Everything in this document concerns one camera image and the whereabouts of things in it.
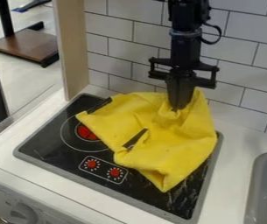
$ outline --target gray sink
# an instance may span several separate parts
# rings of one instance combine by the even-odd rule
[[[267,224],[267,153],[254,163],[244,224]]]

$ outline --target yellow towel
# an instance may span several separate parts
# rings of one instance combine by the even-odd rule
[[[115,152],[116,164],[138,170],[163,193],[195,171],[217,142],[207,100],[198,88],[177,112],[166,94],[134,93],[116,95],[94,113],[76,117]],[[133,148],[124,147],[142,130]]]

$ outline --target floor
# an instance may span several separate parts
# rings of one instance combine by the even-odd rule
[[[9,0],[11,9],[29,0]],[[43,32],[55,34],[53,22],[53,8],[43,5],[31,9],[25,13],[12,12],[12,21],[15,30],[20,30],[28,25],[44,21],[46,28]],[[0,38],[3,36],[0,24]],[[49,92],[49,88],[61,87],[60,63],[56,62],[47,68],[23,59],[17,59],[0,53],[0,81],[11,115],[20,110],[22,113],[31,109],[30,102]]]

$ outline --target wooden frame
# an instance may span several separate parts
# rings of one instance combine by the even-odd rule
[[[53,0],[65,95],[72,100],[89,84],[84,0]]]

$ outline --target table leg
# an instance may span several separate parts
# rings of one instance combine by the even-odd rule
[[[13,35],[15,32],[13,31],[10,7],[7,0],[0,0],[0,18],[5,37]]]

